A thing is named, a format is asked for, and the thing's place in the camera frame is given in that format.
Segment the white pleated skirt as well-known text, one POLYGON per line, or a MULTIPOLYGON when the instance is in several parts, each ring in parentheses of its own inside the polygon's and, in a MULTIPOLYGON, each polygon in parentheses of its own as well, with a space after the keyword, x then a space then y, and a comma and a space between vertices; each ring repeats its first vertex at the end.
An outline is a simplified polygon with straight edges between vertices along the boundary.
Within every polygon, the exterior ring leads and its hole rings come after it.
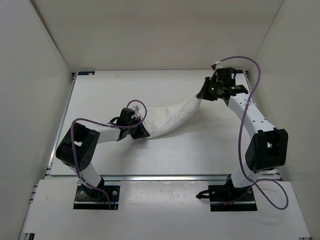
POLYGON ((181 126, 199 109, 201 102, 195 92, 178 104, 148 107, 143 126, 149 133, 149 138, 160 137, 181 126))

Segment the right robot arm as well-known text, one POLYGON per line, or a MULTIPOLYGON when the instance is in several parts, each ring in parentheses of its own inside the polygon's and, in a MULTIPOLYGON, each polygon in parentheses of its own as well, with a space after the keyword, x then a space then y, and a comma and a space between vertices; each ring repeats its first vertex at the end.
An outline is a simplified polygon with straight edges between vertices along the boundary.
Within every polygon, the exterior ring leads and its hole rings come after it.
POLYGON ((245 154, 240 155, 240 169, 229 176, 228 185, 224 187, 226 198, 236 200, 252 181, 286 163, 287 131, 276 128, 263 116, 235 69, 215 70, 212 76, 205 78, 196 97, 211 102, 223 100, 240 119, 240 128, 249 134, 250 143, 245 154))

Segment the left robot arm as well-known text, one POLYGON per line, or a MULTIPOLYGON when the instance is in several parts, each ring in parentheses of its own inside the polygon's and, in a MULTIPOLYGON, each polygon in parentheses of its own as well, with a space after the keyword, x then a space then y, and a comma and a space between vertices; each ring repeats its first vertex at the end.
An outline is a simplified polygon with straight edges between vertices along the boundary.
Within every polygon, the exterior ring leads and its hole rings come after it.
POLYGON ((150 134, 142 123, 144 118, 138 112, 138 106, 125 107, 120 116, 114 117, 107 124, 92 128, 74 122, 59 143, 55 157, 76 173, 84 187, 83 191, 93 201, 110 201, 103 178, 91 164, 97 145, 118 142, 127 136, 132 139, 149 137, 150 134))

